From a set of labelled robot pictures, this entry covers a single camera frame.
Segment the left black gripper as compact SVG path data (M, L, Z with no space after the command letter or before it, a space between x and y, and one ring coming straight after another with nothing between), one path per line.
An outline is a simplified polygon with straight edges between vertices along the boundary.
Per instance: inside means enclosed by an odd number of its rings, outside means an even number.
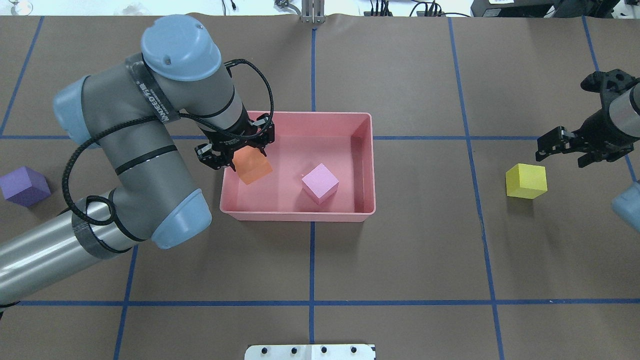
M261 114L252 120L248 114L240 114L236 123L228 129L204 130L207 144L195 146L199 162L214 170L230 167L234 170L233 153L244 147L252 147L267 157L266 147L275 141L275 125L270 114Z

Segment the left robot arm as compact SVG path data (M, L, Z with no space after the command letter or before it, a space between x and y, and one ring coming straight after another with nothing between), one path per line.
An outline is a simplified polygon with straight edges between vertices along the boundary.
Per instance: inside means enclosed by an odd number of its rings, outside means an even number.
M245 147L264 155L275 141L274 96L268 88L270 109L252 120L232 79L240 64L252 66L223 61L201 21L172 14L146 28L141 52L55 96L55 118L78 145L62 171L67 208L2 244L2 311L139 243L169 249L210 226L210 207L166 125L197 123L207 142L195 154L214 170L235 169L234 153ZM74 200L71 172L89 148L103 150L120 185Z

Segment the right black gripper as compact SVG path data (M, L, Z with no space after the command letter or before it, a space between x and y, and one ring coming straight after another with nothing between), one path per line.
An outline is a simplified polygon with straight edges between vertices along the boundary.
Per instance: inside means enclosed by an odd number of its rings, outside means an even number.
M604 110L588 117L578 130L571 132L556 127L538 137L535 161L541 162L555 154L569 154L578 139L578 150L584 155L577 159L579 168L606 161L615 162L634 150L634 137L619 130Z

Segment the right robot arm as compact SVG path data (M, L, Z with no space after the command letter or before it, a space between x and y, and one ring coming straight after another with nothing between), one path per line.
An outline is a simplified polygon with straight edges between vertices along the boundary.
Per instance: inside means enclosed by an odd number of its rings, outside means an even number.
M578 130L558 126L538 137L535 161L551 155L581 153L578 167L598 162L615 162L633 152L639 141L639 85L631 85L616 95L601 92L601 109L588 117Z

